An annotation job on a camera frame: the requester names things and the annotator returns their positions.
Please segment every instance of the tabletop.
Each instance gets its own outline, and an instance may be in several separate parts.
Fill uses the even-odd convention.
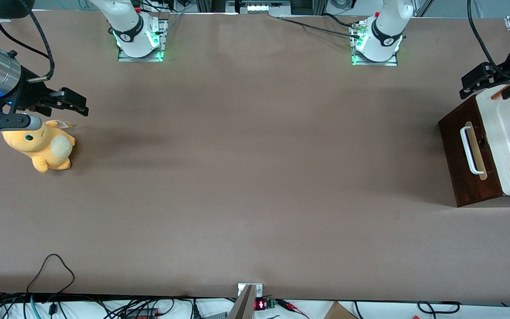
[[[510,302],[510,208],[453,206],[437,130],[484,61],[467,20],[411,20],[399,65],[373,67],[348,38],[265,15],[184,15],[161,63],[117,62],[99,12],[36,15],[47,85],[89,117],[53,113],[75,125],[67,171],[38,173],[0,134],[0,291],[59,253],[78,293]],[[476,25],[502,61],[504,22]],[[30,19],[6,26],[44,50]],[[33,290],[68,280],[54,260]]]

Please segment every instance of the white handle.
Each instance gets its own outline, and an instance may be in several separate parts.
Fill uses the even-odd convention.
[[[483,175],[484,171],[478,171],[475,167],[475,163],[473,161],[473,154],[471,153],[471,148],[468,141],[468,133],[466,132],[468,129],[471,129],[469,126],[462,127],[460,129],[460,136],[462,137],[462,143],[464,144],[464,151],[466,153],[467,165],[469,166],[469,170],[473,172],[475,175]]]

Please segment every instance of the tag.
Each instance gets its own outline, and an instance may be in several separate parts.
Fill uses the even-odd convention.
[[[67,121],[62,121],[62,120],[52,120],[52,121],[57,123],[56,128],[71,128],[72,127],[72,124]]]

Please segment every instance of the red digital display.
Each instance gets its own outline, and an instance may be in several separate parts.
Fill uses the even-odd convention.
[[[265,310],[265,309],[267,309],[267,299],[257,300],[253,304],[253,310]]]

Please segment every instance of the stuffed animal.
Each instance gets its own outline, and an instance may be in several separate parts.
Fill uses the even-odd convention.
[[[36,131],[4,131],[5,141],[10,147],[33,160],[33,166],[46,174],[48,169],[67,170],[70,168],[72,147],[76,139],[61,128],[72,127],[63,121],[47,121]]]

